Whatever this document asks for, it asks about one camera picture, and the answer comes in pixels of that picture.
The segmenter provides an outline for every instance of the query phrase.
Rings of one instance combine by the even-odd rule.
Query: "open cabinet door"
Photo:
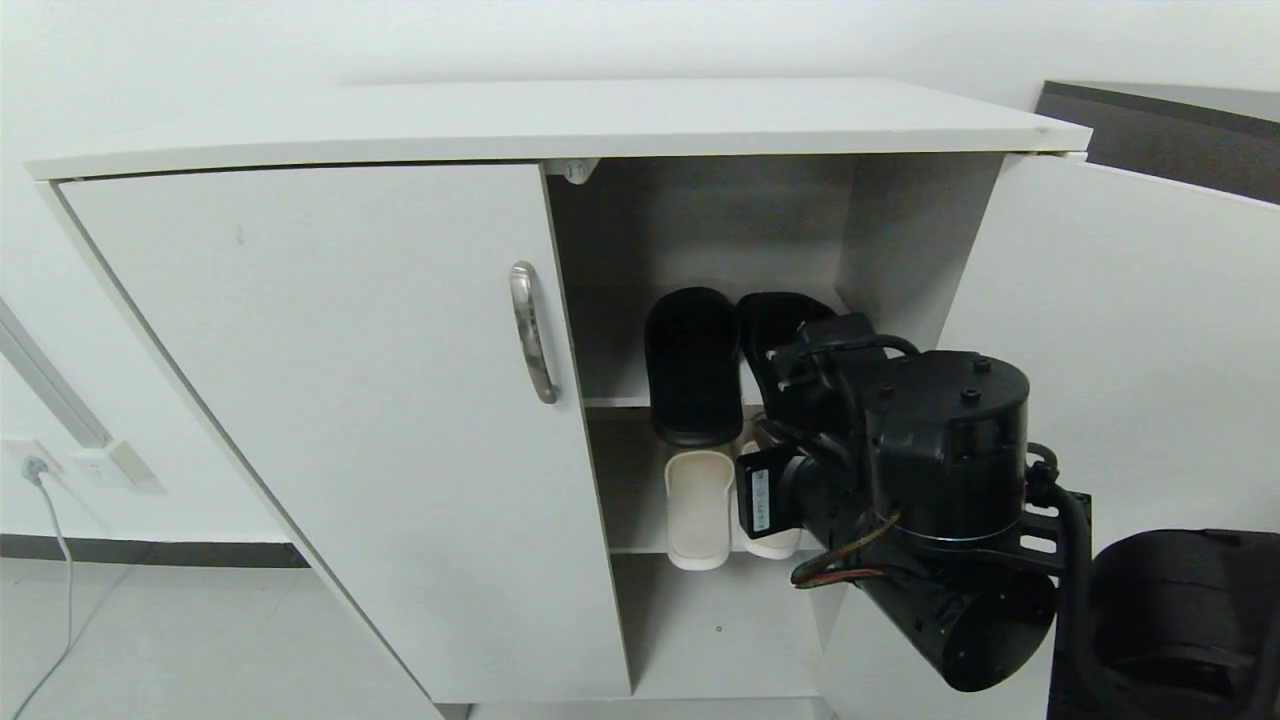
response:
[[[1093,495],[1096,550],[1153,528],[1280,530],[1280,208],[1010,156],[940,347],[1027,373],[1030,437]],[[844,720],[1042,720],[1051,656],[1048,639],[959,693],[851,589],[818,689]]]
[[[219,442],[434,701],[630,694],[536,164],[58,190]]]

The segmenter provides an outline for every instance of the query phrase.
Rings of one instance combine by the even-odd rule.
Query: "label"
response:
[[[751,473],[751,532],[769,529],[769,471]]]

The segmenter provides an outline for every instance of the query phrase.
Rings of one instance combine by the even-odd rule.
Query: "white wall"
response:
[[[8,0],[0,22],[0,292],[166,489],[69,474],[55,501],[81,537],[284,539],[37,200],[20,160],[41,150],[349,83],[881,74],[1027,109],[1044,78],[1280,90],[1276,3]],[[3,432],[65,454],[12,369],[0,380]],[[3,473],[0,529],[47,533],[38,496]]]

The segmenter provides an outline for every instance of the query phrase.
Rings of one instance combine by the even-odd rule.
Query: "baseboard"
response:
[[[287,542],[148,542],[67,538],[77,562],[180,565],[189,568],[310,568]],[[58,538],[0,536],[0,557],[61,560]]]

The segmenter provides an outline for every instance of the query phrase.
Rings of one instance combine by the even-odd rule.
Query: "door handle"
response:
[[[534,306],[534,284],[538,274],[534,266],[524,260],[511,266],[511,305],[516,310],[516,332],[520,334],[520,347],[525,352],[525,365],[529,366],[529,379],[534,392],[547,405],[556,404],[556,386],[547,372],[547,354],[543,351],[543,337],[538,332],[538,309]]]

